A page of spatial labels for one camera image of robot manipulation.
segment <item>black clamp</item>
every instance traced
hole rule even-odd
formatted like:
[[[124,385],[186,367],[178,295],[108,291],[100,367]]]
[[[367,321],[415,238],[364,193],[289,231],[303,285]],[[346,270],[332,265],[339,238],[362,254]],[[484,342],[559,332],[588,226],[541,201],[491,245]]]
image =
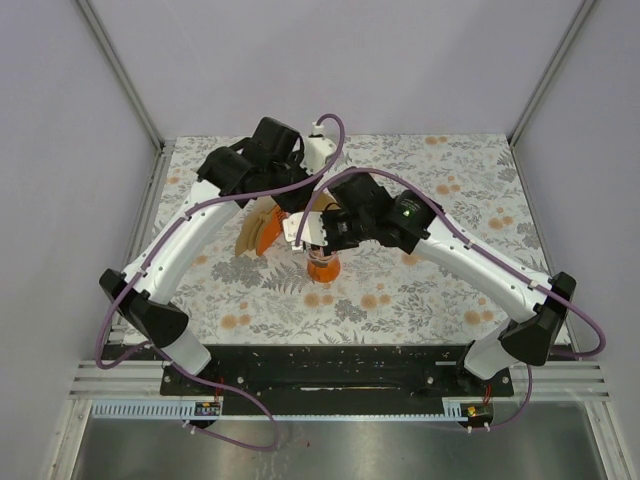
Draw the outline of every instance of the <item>black clamp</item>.
[[[385,247],[413,252],[420,239],[429,237],[428,227],[436,213],[418,196],[406,190],[389,195],[368,173],[357,173],[329,187],[340,210],[326,210],[322,223],[325,250],[336,252],[377,240]]]
[[[565,300],[571,301],[576,289],[575,279],[560,272],[549,279],[551,291]],[[567,308],[551,297],[535,306],[536,314],[526,322],[511,320],[498,340],[502,348],[514,358],[528,365],[545,364],[553,348],[560,328],[567,318]]]
[[[294,151],[298,140],[300,148]],[[303,158],[300,133],[264,117],[252,137],[211,152],[197,171],[198,181],[206,180],[218,187],[220,196],[273,190],[309,178],[300,166]],[[275,195],[273,199],[285,212],[298,212],[311,198],[316,183]],[[237,203],[244,207],[248,200]]]

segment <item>black bracket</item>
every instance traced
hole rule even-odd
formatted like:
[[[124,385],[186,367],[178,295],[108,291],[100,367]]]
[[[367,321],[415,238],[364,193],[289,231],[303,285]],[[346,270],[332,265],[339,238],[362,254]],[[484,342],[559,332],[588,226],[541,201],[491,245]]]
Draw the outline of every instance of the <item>black bracket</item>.
[[[209,346],[198,376],[257,396],[277,415],[443,413],[443,397],[513,396],[508,369],[485,383],[458,382],[464,346]],[[226,415],[255,415],[241,396],[224,395]],[[161,395],[214,396],[215,389],[167,366]]]
[[[549,281],[552,292],[571,300],[576,289],[576,281],[571,275],[560,272]],[[544,304],[536,305],[536,315],[529,320],[509,323],[499,337],[502,348],[521,362],[542,366],[549,358],[566,317],[567,308],[547,297]]]

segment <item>metal frame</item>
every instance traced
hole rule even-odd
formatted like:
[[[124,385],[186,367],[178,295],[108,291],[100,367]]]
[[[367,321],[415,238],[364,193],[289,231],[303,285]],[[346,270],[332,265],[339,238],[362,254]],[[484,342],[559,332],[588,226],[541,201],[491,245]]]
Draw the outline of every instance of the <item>metal frame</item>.
[[[156,147],[157,154],[152,172],[146,185],[142,204],[138,211],[136,226],[127,249],[126,261],[137,256],[148,240],[151,225],[158,206],[161,193],[161,179],[166,175],[169,160],[173,151],[172,144],[166,144],[155,127],[148,111],[140,99],[131,79],[120,61],[108,33],[101,22],[91,0],[73,0],[82,17],[95,38],[98,48],[111,66],[124,94],[140,119],[149,140]],[[509,145],[518,169],[521,173],[515,146],[522,137],[529,121],[535,113],[540,101],[544,98],[554,78],[558,75],[567,53],[574,44],[579,32],[584,28],[599,0],[583,0],[571,20],[565,34],[549,61],[543,75],[536,85],[529,101],[520,115],[513,132],[509,135]],[[520,174],[525,196],[529,202],[534,222],[539,218],[535,211],[525,179]],[[553,271],[553,264],[548,255],[548,248],[541,232],[538,232],[547,264]],[[576,336],[569,323],[570,336],[575,344]],[[124,325],[114,325],[110,342],[121,343]],[[619,425],[611,407],[609,392],[600,366],[596,362],[549,362],[545,367],[534,368],[534,389],[531,401],[559,402],[578,401],[585,405],[597,447],[602,458],[607,476],[611,479],[636,479],[636,473],[626,458],[631,458],[621,440]],[[511,369],[513,386],[516,394],[526,390],[526,370],[523,366]],[[104,399],[136,399],[143,402],[175,401],[175,397],[159,398],[159,383],[162,381],[162,362],[130,361],[119,368],[102,371],[93,362],[81,362],[73,382],[68,400],[65,402],[56,429],[56,445],[52,461],[48,467],[46,478],[49,480],[69,480],[77,460],[80,445],[87,426],[87,420],[96,400]],[[180,397],[178,400],[194,400]],[[454,404],[460,399],[449,399]]]
[[[176,402],[215,400],[216,397],[162,397],[159,395],[163,381],[161,361],[127,361],[113,370],[100,370],[92,361],[81,362],[74,378],[69,399],[65,404],[58,429],[55,455],[48,469],[48,480],[70,480],[80,450],[87,420],[95,403],[104,400],[136,400],[137,405],[157,406],[161,402],[175,406]],[[585,405],[605,472],[610,479],[634,480],[637,477],[626,458],[631,458],[620,442],[617,420],[611,408],[611,397],[604,375],[597,362],[548,362],[544,367],[534,367],[535,388],[531,402],[580,402]],[[527,374],[523,365],[511,368],[516,396],[522,397],[527,388]],[[482,399],[443,399],[445,405],[456,408],[461,402]],[[496,398],[495,402],[512,399]],[[247,417],[238,420],[257,419]],[[390,418],[362,418],[360,420],[385,421]],[[282,418],[300,421],[305,418]],[[409,417],[407,420],[434,420]]]
[[[562,35],[560,43],[558,43],[556,50],[553,52],[549,63],[542,73],[542,77],[540,77],[536,88],[533,90],[531,97],[529,97],[527,105],[524,107],[524,110],[516,121],[516,125],[511,134],[508,136],[511,148],[515,148],[518,144],[524,130],[529,124],[529,121],[538,109],[538,105],[546,95],[549,87],[553,84],[554,79],[560,73],[560,69],[564,65],[567,54],[574,45],[578,34],[582,31],[587,20],[591,17],[591,14],[599,3],[600,0],[582,0],[582,3],[569,22],[569,26]]]

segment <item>floral table surface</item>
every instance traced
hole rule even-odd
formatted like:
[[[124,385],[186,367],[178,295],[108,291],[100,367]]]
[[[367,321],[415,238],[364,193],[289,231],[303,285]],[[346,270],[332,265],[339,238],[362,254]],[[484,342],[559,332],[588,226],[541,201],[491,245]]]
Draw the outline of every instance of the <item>floral table surface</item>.
[[[154,232],[181,204],[207,154],[234,140],[178,138]],[[547,269],[503,135],[354,135],[329,175],[348,166],[402,176],[490,245]],[[391,181],[378,180],[399,193]],[[282,237],[262,257],[236,258],[243,218],[244,212],[205,246],[173,299],[203,343],[467,343],[506,319],[491,299],[444,268],[373,242],[340,252],[342,271],[331,284],[312,282],[304,254],[293,253]],[[140,340],[127,330],[125,343]],[[568,342],[566,330],[558,341]]]

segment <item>metal floor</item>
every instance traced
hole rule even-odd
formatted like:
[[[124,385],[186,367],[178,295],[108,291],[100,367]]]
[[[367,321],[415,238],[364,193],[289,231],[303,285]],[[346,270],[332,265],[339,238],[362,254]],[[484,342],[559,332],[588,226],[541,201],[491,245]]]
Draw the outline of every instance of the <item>metal floor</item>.
[[[515,406],[500,405],[501,416]],[[281,423],[275,453],[243,450],[178,422],[91,419],[74,480],[604,479],[578,404],[529,405],[511,427],[467,435],[444,424]],[[220,433],[268,444],[267,422],[220,422]]]

